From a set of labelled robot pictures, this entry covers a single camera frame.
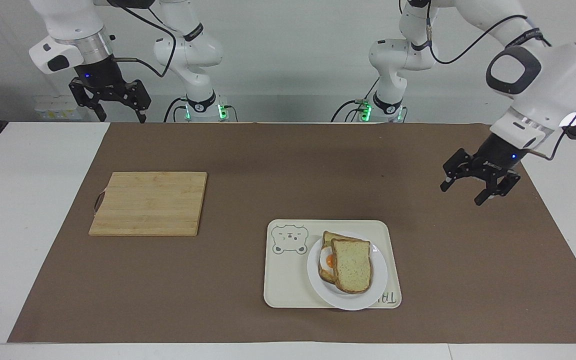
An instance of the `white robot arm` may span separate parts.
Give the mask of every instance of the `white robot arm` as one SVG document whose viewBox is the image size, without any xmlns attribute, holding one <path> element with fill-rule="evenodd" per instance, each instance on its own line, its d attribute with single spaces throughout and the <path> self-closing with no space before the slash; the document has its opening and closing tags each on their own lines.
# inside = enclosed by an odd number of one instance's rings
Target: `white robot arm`
<svg viewBox="0 0 576 360">
<path fill-rule="evenodd" d="M 482 205 L 508 194 L 520 179 L 512 169 L 576 110 L 576 43 L 547 46 L 518 0 L 409 0 L 400 21 L 406 39 L 380 40 L 370 50 L 371 64 L 380 75 L 371 99 L 372 116 L 387 121 L 397 116 L 406 89 L 398 71 L 435 64 L 432 23 L 439 8 L 446 7 L 456 7 L 468 23 L 505 47 L 490 63 L 486 82 L 513 100 L 510 109 L 494 123 L 492 135 L 475 155 L 460 149 L 443 167 L 444 192 L 459 178 L 485 181 L 486 189 L 475 199 Z"/>
<path fill-rule="evenodd" d="M 192 121 L 219 122 L 227 117 L 226 99 L 215 91 L 210 76 L 202 68 L 217 66 L 224 58 L 222 44 L 204 31 L 191 0 L 159 0 L 163 22 L 178 34 L 170 69 L 185 87 L 188 101 L 186 118 Z M 173 48 L 172 39 L 158 39 L 154 51 L 157 61 L 166 65 Z"/>
<path fill-rule="evenodd" d="M 153 2 L 124 0 L 135 9 L 147 9 Z M 117 101 L 133 109 L 144 123 L 151 98 L 141 80 L 124 80 L 93 0 L 30 0 L 30 4 L 48 30 L 48 36 L 29 51 L 37 68 L 46 74 L 74 68 L 77 77 L 69 84 L 72 95 L 80 107 L 94 110 L 99 120 L 106 119 L 99 102 Z"/>
</svg>

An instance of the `wooden cutting board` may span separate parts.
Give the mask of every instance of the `wooden cutting board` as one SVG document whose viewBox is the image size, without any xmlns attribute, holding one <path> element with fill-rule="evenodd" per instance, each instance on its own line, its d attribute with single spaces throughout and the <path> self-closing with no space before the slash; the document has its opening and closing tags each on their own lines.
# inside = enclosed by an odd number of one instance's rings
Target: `wooden cutting board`
<svg viewBox="0 0 576 360">
<path fill-rule="evenodd" d="M 205 172 L 114 172 L 98 200 L 93 237 L 194 237 Z"/>
</svg>

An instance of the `brown table mat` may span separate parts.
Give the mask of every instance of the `brown table mat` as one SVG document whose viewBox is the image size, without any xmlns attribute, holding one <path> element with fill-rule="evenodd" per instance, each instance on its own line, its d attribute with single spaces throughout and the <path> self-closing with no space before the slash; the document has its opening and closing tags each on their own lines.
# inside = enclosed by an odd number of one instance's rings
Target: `brown table mat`
<svg viewBox="0 0 576 360">
<path fill-rule="evenodd" d="M 9 342 L 576 343 L 576 259 L 524 169 L 483 207 L 481 182 L 439 190 L 446 159 L 488 135 L 485 125 L 113 123 Z M 206 171 L 198 236 L 90 237 L 116 171 Z M 402 305 L 268 307 L 274 219 L 386 223 Z"/>
</svg>

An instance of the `white table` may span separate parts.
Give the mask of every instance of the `white table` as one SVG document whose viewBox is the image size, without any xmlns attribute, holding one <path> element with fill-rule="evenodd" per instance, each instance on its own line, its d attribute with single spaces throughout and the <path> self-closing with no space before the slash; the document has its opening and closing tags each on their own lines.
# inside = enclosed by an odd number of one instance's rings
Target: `white table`
<svg viewBox="0 0 576 360">
<path fill-rule="evenodd" d="M 2 360 L 576 359 L 576 344 L 5 344 L 107 129 L 10 123 L 0 135 Z M 529 156 L 523 164 L 576 256 L 576 141 L 564 141 L 553 162 Z"/>
</svg>

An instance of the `white plate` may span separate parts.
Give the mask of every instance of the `white plate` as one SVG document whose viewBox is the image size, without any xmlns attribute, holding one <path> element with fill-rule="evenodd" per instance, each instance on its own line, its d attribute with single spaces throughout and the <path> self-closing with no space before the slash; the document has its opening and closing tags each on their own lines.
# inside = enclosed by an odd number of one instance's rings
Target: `white plate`
<svg viewBox="0 0 576 360">
<path fill-rule="evenodd" d="M 362 239 L 361 236 L 355 234 L 340 234 L 348 237 Z M 307 260 L 308 279 L 315 292 L 326 303 L 341 310 L 348 310 L 354 312 L 356 310 L 363 310 L 377 302 L 386 290 L 388 283 L 388 268 L 384 255 L 379 251 L 379 248 L 372 244 L 372 251 L 370 251 L 370 261 L 372 262 L 372 284 L 368 291 L 362 294 L 348 294 L 339 289 L 333 284 L 326 282 L 320 278 L 320 253 L 322 252 L 322 239 L 319 239 L 310 249 Z"/>
</svg>

